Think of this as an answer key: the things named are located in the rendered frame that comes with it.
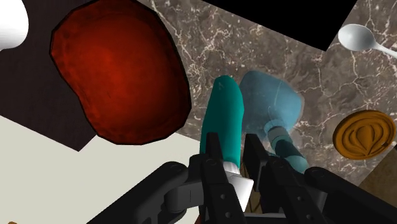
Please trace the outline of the orange round carved disc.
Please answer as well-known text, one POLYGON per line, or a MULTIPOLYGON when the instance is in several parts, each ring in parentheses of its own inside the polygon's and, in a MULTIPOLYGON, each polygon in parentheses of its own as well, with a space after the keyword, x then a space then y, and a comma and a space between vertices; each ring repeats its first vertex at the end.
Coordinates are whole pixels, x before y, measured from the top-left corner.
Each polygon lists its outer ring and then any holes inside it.
POLYGON ((333 132, 333 145, 345 158, 366 160, 383 153, 393 142, 393 119, 377 110, 357 111, 345 117, 333 132))

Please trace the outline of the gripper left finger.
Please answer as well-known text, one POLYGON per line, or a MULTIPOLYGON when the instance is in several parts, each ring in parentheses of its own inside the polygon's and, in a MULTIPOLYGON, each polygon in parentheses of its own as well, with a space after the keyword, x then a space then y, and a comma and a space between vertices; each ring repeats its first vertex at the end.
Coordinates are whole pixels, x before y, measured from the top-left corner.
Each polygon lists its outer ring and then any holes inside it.
POLYGON ((176 224, 192 207, 199 207, 203 224, 246 223, 214 132, 189 165, 164 163, 87 224, 176 224))

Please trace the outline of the white spoon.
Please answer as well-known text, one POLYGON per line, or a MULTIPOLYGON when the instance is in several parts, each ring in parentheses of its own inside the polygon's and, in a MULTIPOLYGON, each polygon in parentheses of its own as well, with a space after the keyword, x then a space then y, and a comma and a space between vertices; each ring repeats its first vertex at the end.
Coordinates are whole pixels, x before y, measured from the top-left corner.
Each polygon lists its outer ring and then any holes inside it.
POLYGON ((347 24, 337 34, 340 44, 350 51, 378 50, 397 59, 397 52, 376 42, 372 31, 359 24, 347 24))

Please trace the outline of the dark red bowl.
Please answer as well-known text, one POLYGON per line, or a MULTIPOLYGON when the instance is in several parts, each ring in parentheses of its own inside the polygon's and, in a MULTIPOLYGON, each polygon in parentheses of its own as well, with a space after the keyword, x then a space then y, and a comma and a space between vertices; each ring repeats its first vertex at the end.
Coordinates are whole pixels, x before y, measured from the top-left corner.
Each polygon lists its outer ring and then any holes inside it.
POLYGON ((53 29, 50 57, 97 135, 115 144, 163 140, 192 101, 171 34, 138 0, 92 0, 53 29))

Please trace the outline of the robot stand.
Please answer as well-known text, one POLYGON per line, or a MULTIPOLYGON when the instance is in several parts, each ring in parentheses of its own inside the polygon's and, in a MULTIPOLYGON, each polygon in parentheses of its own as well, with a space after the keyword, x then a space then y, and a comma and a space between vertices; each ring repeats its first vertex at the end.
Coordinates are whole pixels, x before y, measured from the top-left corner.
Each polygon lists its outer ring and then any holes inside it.
POLYGON ((29 32, 20 46, 0 51, 0 115, 80 151, 95 131, 50 57, 50 39, 72 9, 90 0, 22 1, 29 32))

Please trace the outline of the teal handled white tool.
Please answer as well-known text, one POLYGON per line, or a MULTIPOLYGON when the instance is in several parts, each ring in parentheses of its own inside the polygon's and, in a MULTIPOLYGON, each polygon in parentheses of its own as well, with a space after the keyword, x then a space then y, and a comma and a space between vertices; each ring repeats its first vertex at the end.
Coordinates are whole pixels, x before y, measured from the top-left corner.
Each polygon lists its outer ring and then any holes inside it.
POLYGON ((200 152, 205 153, 207 133, 218 134, 223 168, 244 211, 254 181, 240 174, 240 151, 244 103, 238 84, 229 76, 215 79, 202 124, 200 152))

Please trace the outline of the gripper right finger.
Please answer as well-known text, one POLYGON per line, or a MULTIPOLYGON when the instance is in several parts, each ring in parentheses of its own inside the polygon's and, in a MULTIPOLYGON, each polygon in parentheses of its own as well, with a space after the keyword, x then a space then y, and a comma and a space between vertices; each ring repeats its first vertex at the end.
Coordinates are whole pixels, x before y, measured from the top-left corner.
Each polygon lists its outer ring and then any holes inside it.
POLYGON ((397 224, 397 208, 321 167, 296 172, 246 134, 244 165, 263 211, 282 208, 286 224, 397 224))

